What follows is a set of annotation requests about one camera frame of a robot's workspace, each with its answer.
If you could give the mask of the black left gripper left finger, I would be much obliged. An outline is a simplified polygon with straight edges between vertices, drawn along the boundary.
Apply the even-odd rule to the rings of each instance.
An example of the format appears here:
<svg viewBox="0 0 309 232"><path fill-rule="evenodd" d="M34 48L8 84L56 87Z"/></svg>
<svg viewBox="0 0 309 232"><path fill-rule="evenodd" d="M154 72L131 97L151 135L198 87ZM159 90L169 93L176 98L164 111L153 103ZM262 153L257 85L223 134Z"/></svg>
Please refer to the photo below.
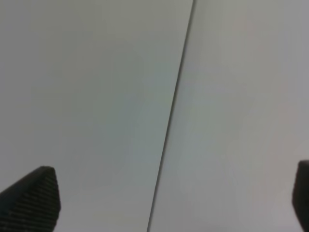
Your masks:
<svg viewBox="0 0 309 232"><path fill-rule="evenodd" d="M60 210L56 171L41 166L0 193L0 230L52 232Z"/></svg>

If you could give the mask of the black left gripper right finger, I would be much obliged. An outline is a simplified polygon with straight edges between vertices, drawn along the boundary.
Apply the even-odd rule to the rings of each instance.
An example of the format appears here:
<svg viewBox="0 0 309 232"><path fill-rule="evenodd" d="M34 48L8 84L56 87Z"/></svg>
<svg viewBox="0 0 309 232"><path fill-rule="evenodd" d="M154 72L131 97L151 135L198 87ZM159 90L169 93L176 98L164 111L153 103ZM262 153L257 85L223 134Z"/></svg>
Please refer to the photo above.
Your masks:
<svg viewBox="0 0 309 232"><path fill-rule="evenodd" d="M304 232L309 231L309 161L298 163L292 194L295 215Z"/></svg>

